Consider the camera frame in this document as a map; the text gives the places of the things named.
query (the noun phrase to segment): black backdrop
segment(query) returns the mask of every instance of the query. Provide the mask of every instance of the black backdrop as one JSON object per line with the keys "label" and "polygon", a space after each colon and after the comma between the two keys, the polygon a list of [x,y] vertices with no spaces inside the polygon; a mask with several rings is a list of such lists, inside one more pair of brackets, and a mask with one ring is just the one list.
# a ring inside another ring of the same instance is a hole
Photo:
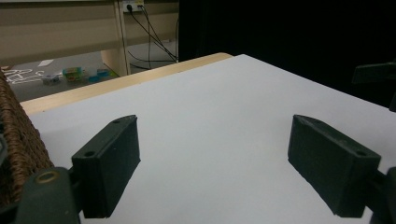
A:
{"label": "black backdrop", "polygon": [[357,65],[389,63],[396,58],[395,11],[394,0],[245,5],[180,0],[179,60],[217,52],[246,54],[389,107],[395,81],[352,84],[351,80]]}

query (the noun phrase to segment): gray floor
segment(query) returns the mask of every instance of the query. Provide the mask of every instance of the gray floor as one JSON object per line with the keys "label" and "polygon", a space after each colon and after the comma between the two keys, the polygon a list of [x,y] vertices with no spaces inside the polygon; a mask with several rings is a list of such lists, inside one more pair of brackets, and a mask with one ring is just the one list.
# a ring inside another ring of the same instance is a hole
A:
{"label": "gray floor", "polygon": [[[176,41],[163,41],[163,46],[165,47],[165,50],[168,50],[171,54],[177,55]],[[142,44],[128,47],[128,58],[131,65],[130,76],[148,69],[175,63],[173,60],[174,58],[169,56],[165,50],[160,49],[153,43],[151,43],[151,45]],[[62,76],[62,70],[64,68],[106,68],[106,65],[102,63],[100,51],[53,59],[53,62],[49,65],[38,67],[40,63],[41,61],[14,65],[11,68],[13,72],[5,72],[8,83],[11,89],[15,92],[19,102],[32,100],[61,91],[69,91],[96,83],[88,81],[87,78],[84,78],[83,81],[79,82],[68,82]],[[58,75],[60,81],[54,85],[45,85],[42,77],[44,75],[53,74]],[[118,77],[101,77],[99,81],[103,82],[112,78]]]}

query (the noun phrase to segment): white table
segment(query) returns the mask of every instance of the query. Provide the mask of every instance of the white table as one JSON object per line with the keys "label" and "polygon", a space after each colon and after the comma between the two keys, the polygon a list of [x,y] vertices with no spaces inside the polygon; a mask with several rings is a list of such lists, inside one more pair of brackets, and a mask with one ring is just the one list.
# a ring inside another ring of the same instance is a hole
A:
{"label": "white table", "polygon": [[30,115],[57,166],[137,115],[141,162],[108,219],[82,223],[369,223],[334,216],[288,162],[292,116],[320,119],[396,165],[396,114],[239,55]]}

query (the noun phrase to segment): power outlet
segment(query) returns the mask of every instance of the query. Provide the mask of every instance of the power outlet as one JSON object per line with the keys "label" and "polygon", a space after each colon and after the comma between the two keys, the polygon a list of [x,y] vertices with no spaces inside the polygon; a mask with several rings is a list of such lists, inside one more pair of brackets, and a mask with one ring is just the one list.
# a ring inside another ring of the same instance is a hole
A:
{"label": "power outlet", "polygon": [[132,6],[132,11],[141,11],[142,8],[139,6],[144,6],[145,1],[144,0],[122,0],[122,7],[123,7],[123,12],[129,12],[128,8],[126,6],[131,5]]}

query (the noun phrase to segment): wicker basket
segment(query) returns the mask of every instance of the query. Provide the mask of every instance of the wicker basket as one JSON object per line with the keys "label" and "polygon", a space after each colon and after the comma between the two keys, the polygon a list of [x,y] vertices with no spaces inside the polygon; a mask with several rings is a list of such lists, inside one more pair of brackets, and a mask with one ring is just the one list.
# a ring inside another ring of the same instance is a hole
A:
{"label": "wicker basket", "polygon": [[40,169],[53,167],[39,131],[26,115],[0,70],[0,121],[7,157],[0,167],[0,208],[17,202],[25,180]]}

